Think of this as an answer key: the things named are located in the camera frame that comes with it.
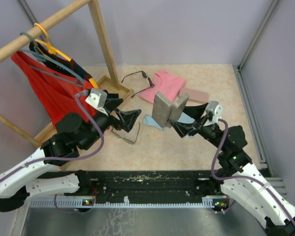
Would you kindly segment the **small light blue cloth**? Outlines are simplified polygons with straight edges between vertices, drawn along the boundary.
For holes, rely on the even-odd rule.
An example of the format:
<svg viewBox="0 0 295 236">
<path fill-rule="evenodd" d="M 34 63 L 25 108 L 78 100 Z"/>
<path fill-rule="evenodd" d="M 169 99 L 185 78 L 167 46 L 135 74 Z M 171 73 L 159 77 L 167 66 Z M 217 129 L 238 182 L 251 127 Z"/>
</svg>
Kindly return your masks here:
<svg viewBox="0 0 295 236">
<path fill-rule="evenodd" d="M 144 125 L 155 127 L 159 130 L 164 130 L 165 128 L 161 127 L 150 115 L 145 115 L 143 119 Z"/>
</svg>

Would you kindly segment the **large light blue cloth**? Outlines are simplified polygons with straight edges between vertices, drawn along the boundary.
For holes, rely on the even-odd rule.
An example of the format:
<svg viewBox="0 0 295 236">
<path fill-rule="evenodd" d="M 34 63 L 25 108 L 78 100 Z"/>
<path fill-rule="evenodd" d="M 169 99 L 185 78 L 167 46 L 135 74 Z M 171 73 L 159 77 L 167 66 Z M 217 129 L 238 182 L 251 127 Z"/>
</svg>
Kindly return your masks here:
<svg viewBox="0 0 295 236">
<path fill-rule="evenodd" d="M 191 124 L 194 122 L 194 119 L 191 118 L 189 115 L 187 115 L 186 113 L 182 113 L 180 118 L 178 119 L 178 122 L 181 123 L 186 123 L 186 124 Z"/>
</svg>

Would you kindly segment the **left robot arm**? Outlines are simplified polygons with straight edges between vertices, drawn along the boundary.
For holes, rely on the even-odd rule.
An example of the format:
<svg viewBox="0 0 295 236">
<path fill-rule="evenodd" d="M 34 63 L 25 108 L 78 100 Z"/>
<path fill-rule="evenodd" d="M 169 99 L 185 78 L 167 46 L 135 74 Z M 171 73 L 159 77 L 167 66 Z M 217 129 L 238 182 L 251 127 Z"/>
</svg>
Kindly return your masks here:
<svg viewBox="0 0 295 236">
<path fill-rule="evenodd" d="M 104 132 L 130 132 L 141 110 L 121 111 L 122 98 L 108 98 L 105 91 L 92 88 L 75 95 L 75 100 L 88 121 L 78 113 L 66 114 L 56 123 L 57 133 L 42 143 L 32 155 L 0 174 L 0 212 L 22 207 L 27 201 L 45 196 L 82 196 L 92 191 L 87 171 L 40 179 L 40 176 L 70 162 L 87 159 L 104 146 Z"/>
</svg>

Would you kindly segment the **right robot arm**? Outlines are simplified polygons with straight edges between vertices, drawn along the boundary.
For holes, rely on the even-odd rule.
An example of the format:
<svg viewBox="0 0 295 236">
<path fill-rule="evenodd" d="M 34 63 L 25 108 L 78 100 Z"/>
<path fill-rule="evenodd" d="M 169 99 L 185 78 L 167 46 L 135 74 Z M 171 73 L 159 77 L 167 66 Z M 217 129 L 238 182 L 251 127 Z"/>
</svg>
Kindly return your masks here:
<svg viewBox="0 0 295 236">
<path fill-rule="evenodd" d="M 247 141 L 242 126 L 229 126 L 221 117 L 223 109 L 217 101 L 187 106 L 184 111 L 193 123 L 168 121 L 179 136 L 198 134 L 217 148 L 210 190 L 231 197 L 245 208 L 266 235 L 295 236 L 295 206 L 278 193 L 243 150 Z"/>
</svg>

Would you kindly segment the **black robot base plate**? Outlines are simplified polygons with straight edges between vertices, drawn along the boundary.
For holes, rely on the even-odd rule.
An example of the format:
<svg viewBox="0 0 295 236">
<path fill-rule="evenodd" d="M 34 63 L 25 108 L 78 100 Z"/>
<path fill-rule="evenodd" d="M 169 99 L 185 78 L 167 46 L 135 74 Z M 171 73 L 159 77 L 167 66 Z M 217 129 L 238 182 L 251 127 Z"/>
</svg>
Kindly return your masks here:
<svg viewBox="0 0 295 236">
<path fill-rule="evenodd" d="M 221 192 L 208 171 L 90 171 L 86 189 L 75 196 L 89 196 L 92 203 L 116 204 L 124 198 L 130 204 L 203 204 L 224 213 L 231 207 L 230 197 Z"/>
</svg>

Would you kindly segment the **grey glasses case green lining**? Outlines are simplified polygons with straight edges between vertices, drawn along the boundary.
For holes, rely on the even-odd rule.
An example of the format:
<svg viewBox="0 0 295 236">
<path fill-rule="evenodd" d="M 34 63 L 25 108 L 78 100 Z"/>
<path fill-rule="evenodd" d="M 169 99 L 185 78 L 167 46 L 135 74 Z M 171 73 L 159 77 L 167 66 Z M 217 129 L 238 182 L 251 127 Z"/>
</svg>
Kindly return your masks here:
<svg viewBox="0 0 295 236">
<path fill-rule="evenodd" d="M 161 128 L 170 127 L 169 121 L 178 121 L 188 99 L 189 95 L 186 93 L 177 101 L 172 102 L 159 91 L 154 97 L 151 116 Z"/>
</svg>

